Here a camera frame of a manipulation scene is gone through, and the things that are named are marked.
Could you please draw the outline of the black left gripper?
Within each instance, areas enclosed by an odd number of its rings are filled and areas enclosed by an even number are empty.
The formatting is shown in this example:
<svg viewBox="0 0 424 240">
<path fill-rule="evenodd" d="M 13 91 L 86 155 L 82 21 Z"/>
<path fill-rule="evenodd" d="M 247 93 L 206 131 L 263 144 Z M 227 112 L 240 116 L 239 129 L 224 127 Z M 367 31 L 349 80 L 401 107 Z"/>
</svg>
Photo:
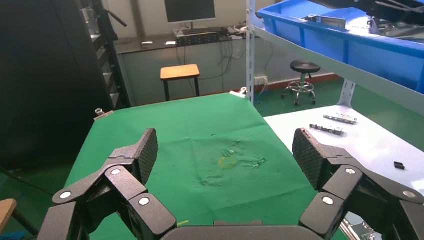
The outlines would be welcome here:
<svg viewBox="0 0 424 240">
<path fill-rule="evenodd" d="M 424 2 L 419 0 L 309 0 L 312 3 L 329 9 L 355 8 L 368 15 L 384 19 L 390 22 L 402 22 L 406 24 L 423 24 Z M 373 3 L 382 5 L 373 13 Z"/>
</svg>

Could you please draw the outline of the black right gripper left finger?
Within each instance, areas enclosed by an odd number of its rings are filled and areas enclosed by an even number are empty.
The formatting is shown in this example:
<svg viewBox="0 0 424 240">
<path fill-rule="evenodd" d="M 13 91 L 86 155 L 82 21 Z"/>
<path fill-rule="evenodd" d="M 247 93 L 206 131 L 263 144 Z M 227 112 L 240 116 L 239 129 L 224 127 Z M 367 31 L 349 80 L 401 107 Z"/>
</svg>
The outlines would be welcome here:
<svg viewBox="0 0 424 240">
<path fill-rule="evenodd" d="M 99 170 L 53 196 L 38 239 L 87 240 L 113 214 L 139 240 L 159 240 L 175 229 L 175 216 L 146 187 L 158 151 L 154 128 L 115 149 Z"/>
</svg>

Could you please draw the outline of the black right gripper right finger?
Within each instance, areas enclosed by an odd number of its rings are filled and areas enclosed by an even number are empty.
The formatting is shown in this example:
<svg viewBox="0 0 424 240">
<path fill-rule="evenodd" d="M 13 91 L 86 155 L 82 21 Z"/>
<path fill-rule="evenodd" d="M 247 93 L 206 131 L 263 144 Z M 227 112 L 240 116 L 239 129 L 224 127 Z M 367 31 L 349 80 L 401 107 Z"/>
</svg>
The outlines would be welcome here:
<svg viewBox="0 0 424 240">
<path fill-rule="evenodd" d="M 317 195 L 299 225 L 331 239 L 347 213 L 360 216 L 384 240 L 424 237 L 424 197 L 365 168 L 345 149 L 318 142 L 305 128 L 294 132 L 292 153 Z"/>
</svg>

